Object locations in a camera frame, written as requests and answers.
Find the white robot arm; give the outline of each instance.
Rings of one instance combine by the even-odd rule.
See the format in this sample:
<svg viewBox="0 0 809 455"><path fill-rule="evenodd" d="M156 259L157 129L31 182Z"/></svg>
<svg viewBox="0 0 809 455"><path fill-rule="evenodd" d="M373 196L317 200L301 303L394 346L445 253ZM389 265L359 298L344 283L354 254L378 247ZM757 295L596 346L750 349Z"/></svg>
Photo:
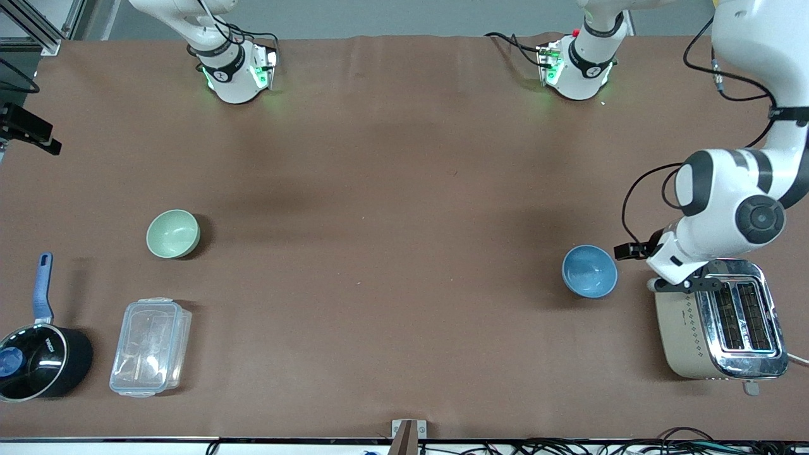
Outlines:
<svg viewBox="0 0 809 455"><path fill-rule="evenodd" d="M708 261L775 240L784 210L809 192L809 2L722 0L712 41L718 55L772 92L774 123L763 149L698 151L677 172L684 216L653 236L646 259L674 285Z"/></svg>
<svg viewBox="0 0 809 455"><path fill-rule="evenodd" d="M586 100L607 83L615 52L627 33L624 10L663 6L674 0L576 0L584 10L578 35L564 36L541 52L544 85L572 100Z"/></svg>
<svg viewBox="0 0 809 455"><path fill-rule="evenodd" d="M218 17L232 10L239 0L129 2L135 9L155 17L185 38L202 62L208 87L221 100L232 104L245 103L271 87L277 49L234 35Z"/></svg>

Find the toaster slot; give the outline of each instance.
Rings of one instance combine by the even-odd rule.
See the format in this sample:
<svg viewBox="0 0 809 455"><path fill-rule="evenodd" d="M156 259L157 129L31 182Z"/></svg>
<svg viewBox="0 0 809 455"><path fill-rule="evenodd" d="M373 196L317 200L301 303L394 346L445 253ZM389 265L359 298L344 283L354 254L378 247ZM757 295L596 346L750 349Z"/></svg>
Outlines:
<svg viewBox="0 0 809 455"><path fill-rule="evenodd" d="M744 320L748 324L750 346L757 351L771 351L773 344L769 339L767 322L764 310L761 308L756 285L753 283L736 283L736 288L739 290Z"/></svg>
<svg viewBox="0 0 809 455"><path fill-rule="evenodd" d="M726 350L744 349L742 331L739 328L739 315L733 304L731 285L727 282L722 283L722 289L714 291L713 294L719 325L722 328L722 347Z"/></svg>

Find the container lid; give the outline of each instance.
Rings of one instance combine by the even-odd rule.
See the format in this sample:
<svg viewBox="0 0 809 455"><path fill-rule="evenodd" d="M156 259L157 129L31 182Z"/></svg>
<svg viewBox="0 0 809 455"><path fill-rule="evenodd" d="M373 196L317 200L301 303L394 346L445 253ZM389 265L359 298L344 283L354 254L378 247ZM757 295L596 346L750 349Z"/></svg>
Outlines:
<svg viewBox="0 0 809 455"><path fill-rule="evenodd" d="M140 300L124 313L109 387L132 397L166 389L180 337L182 308L169 299Z"/></svg>

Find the blue bowl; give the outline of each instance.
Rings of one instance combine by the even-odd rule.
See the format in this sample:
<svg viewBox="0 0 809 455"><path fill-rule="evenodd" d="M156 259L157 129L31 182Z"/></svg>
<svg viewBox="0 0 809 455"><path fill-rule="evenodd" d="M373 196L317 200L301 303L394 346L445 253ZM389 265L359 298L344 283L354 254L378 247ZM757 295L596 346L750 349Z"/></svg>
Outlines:
<svg viewBox="0 0 809 455"><path fill-rule="evenodd" d="M594 245L579 245L565 255L561 277L567 287L588 299L612 292L618 283L618 268L612 257Z"/></svg>

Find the blue pan handle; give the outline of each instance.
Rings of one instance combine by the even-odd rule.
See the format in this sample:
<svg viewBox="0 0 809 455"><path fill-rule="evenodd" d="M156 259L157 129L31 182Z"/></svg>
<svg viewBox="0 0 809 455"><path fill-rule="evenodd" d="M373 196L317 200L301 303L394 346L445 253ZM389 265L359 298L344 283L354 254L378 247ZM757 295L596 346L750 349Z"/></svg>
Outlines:
<svg viewBox="0 0 809 455"><path fill-rule="evenodd" d="M48 302L48 289L50 288L50 271L53 254L42 253L40 261L36 264L36 281L34 282L34 323L50 324L53 322L53 310Z"/></svg>

